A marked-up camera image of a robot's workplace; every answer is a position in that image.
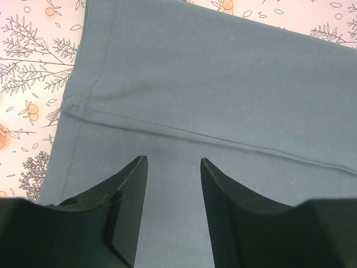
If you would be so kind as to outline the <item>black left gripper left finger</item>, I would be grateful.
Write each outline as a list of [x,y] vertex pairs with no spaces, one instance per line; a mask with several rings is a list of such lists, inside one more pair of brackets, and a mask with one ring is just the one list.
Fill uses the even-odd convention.
[[58,205],[1,200],[2,267],[133,267],[148,159]]

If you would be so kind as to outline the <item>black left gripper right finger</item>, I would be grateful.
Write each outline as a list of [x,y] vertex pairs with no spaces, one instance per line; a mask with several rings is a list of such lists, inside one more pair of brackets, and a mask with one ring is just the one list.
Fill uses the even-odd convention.
[[200,163],[215,267],[355,267],[356,199],[290,206]]

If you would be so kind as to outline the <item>blue-grey t-shirt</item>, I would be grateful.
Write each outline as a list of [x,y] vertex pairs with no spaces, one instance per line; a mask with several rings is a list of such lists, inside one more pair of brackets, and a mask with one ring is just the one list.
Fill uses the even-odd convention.
[[356,51],[183,1],[87,1],[39,202],[139,155],[137,267],[213,267],[200,161],[273,200],[356,197]]

